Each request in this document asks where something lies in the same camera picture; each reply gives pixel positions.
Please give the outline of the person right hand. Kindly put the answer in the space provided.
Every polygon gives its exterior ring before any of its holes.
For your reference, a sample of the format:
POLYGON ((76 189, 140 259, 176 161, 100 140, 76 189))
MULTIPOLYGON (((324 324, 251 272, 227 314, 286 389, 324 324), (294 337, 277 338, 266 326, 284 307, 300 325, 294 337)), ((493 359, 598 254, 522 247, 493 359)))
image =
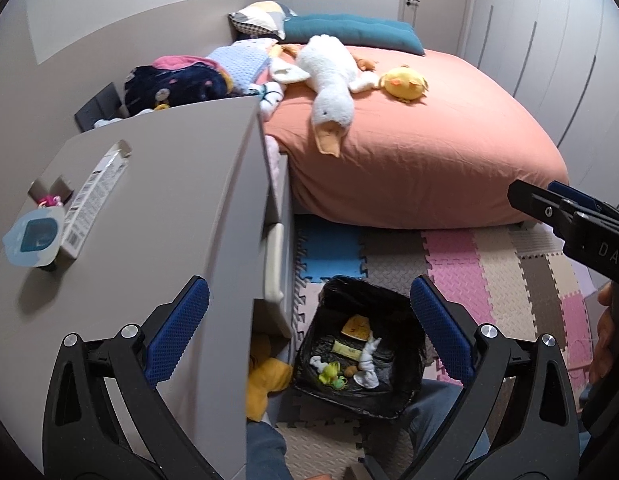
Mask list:
POLYGON ((598 294, 598 302, 605 307, 597 325, 598 342, 596 344, 593 360, 589 368, 589 382, 594 385, 609 373, 613 364, 613 355, 610 342, 614 333, 614 322, 611 316, 612 284, 602 287, 598 294))

